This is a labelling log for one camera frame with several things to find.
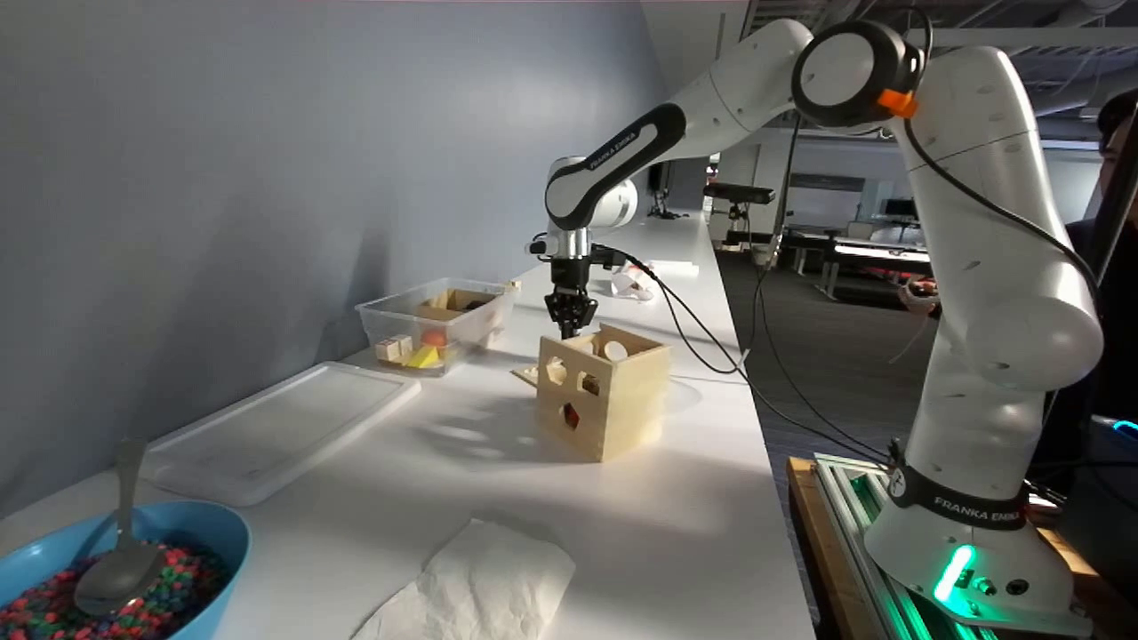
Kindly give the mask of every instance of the ceiling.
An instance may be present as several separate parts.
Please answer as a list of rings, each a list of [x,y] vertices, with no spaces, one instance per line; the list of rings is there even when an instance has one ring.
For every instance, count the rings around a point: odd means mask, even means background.
[[[1090,138],[1106,97],[1138,88],[1138,0],[641,0],[669,88],[708,68],[723,46],[775,17],[825,29],[848,17],[886,21],[935,46],[1002,46],[1045,138]]]

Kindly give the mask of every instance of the plastic container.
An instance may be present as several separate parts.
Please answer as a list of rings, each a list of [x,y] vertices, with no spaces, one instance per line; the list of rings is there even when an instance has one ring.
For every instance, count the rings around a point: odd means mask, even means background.
[[[413,373],[444,373],[464,351],[486,349],[509,309],[511,283],[455,277],[354,305],[377,363]]]
[[[236,583],[250,562],[250,528],[238,513],[201,501],[169,501],[135,510],[135,533],[142,542],[187,545],[208,552],[224,562],[228,579],[218,596],[187,620],[175,640],[208,640],[221,629],[224,609],[236,595]],[[15,600],[26,589],[34,589],[66,564],[92,562],[105,556],[116,542],[112,515],[81,518],[58,533],[46,533],[21,552],[0,560],[0,603]]]

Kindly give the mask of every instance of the green light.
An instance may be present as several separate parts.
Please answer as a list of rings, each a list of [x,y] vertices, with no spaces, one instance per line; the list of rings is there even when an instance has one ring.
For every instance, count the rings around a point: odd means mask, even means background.
[[[973,548],[972,548],[972,545],[961,545],[961,548],[952,552],[949,569],[940,575],[940,583],[935,583],[935,589],[931,589],[935,600],[949,603],[952,588],[955,588],[961,573],[972,564],[972,560],[973,560]]]

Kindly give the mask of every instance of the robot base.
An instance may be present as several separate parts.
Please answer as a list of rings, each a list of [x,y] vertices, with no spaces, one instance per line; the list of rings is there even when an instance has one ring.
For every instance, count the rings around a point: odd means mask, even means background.
[[[887,637],[1090,637],[1069,569],[1031,531],[973,531],[935,513],[896,523],[887,473],[818,455],[827,510]]]

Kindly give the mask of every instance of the clear plastic bin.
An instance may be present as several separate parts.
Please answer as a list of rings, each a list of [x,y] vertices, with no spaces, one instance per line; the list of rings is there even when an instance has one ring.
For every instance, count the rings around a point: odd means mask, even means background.
[[[511,283],[430,282],[354,305],[365,343],[384,368],[444,373],[474,349],[486,349],[511,312]]]

